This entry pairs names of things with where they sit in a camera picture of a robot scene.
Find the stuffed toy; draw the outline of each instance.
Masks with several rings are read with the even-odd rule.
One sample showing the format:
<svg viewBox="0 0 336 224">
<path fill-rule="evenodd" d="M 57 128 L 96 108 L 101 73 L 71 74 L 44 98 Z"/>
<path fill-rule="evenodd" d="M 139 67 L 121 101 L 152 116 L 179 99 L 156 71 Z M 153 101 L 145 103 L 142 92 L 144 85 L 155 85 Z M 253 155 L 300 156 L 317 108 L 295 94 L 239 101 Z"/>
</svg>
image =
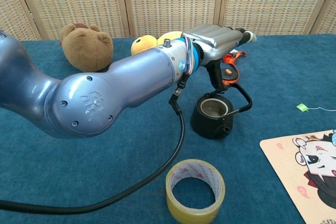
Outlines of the stuffed toy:
<svg viewBox="0 0 336 224">
<path fill-rule="evenodd" d="M 132 43 L 131 55 L 136 55 L 152 47 L 162 45 L 164 43 L 164 39 L 173 40 L 180 38 L 181 34 L 181 31 L 170 31 L 169 33 L 165 33 L 158 39 L 156 39 L 152 35 L 144 35 L 142 37 L 139 37 Z"/>
<path fill-rule="evenodd" d="M 111 37 L 96 25 L 69 24 L 61 31 L 59 43 L 66 59 L 83 72 L 97 72 L 112 63 Z"/>
</svg>

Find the robot logo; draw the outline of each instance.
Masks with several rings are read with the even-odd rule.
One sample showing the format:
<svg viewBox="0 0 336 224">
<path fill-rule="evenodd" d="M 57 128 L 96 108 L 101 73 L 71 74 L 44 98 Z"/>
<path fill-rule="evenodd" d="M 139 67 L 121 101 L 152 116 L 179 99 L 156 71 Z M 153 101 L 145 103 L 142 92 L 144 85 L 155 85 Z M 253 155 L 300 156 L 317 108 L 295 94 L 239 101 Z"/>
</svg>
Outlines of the robot logo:
<svg viewBox="0 0 336 224">
<path fill-rule="evenodd" d="M 85 114 L 93 115 L 96 110 L 101 110 L 104 108 L 104 100 L 101 95 L 97 92 L 91 92 L 89 95 L 83 95 L 80 97 L 83 100 L 86 107 Z"/>
<path fill-rule="evenodd" d="M 181 70 L 184 70 L 185 69 L 185 61 L 184 60 L 180 60 L 180 62 L 178 63 L 178 67 Z"/>
</svg>

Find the tape roll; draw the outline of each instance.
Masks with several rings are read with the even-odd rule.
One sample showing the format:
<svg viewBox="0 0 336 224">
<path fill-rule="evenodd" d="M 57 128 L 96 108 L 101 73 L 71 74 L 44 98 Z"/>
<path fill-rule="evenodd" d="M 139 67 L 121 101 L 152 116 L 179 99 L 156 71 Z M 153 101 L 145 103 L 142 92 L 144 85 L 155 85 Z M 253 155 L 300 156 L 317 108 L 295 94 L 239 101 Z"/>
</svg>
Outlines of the tape roll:
<svg viewBox="0 0 336 224">
<path fill-rule="evenodd" d="M 174 186 L 184 178 L 197 178 L 206 182 L 215 195 L 215 202 L 203 209 L 182 205 L 173 195 Z M 166 176 L 166 200 L 171 215 L 181 224 L 208 224 L 217 216 L 225 196 L 225 184 L 220 172 L 211 164 L 186 159 L 175 164 Z"/>
</svg>

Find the mouse pad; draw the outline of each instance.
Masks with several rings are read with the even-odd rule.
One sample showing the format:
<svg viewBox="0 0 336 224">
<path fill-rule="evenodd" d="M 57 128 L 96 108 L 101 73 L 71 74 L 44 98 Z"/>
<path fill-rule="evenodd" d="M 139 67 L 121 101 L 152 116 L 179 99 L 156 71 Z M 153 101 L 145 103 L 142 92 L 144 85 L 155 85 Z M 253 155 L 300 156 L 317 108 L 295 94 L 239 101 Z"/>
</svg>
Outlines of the mouse pad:
<svg viewBox="0 0 336 224">
<path fill-rule="evenodd" d="M 307 224 L 336 224 L 335 132 L 321 131 L 260 142 Z"/>
</svg>

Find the wicker screen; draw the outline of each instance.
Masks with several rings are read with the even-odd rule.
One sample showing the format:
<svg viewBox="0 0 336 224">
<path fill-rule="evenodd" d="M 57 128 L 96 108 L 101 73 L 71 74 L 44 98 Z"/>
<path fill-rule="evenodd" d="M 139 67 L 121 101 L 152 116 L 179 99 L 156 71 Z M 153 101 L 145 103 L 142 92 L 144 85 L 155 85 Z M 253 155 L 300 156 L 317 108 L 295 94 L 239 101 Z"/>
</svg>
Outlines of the wicker screen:
<svg viewBox="0 0 336 224">
<path fill-rule="evenodd" d="M 124 37 L 120 0 L 27 0 L 37 25 L 47 39 L 59 39 L 60 30 L 70 23 L 96 24 L 112 37 Z"/>
<path fill-rule="evenodd" d="M 322 21 L 319 34 L 333 33 L 336 34 L 336 0 L 332 0 L 331 5 L 327 9 L 326 15 Z"/>
<path fill-rule="evenodd" d="M 0 30 L 19 40 L 36 40 L 39 37 L 24 0 L 0 0 Z"/>
<path fill-rule="evenodd" d="M 318 0 L 227 0 L 222 25 L 259 35 L 303 34 Z"/>
<path fill-rule="evenodd" d="M 216 0 L 127 0 L 131 34 L 161 36 L 213 23 Z"/>
</svg>

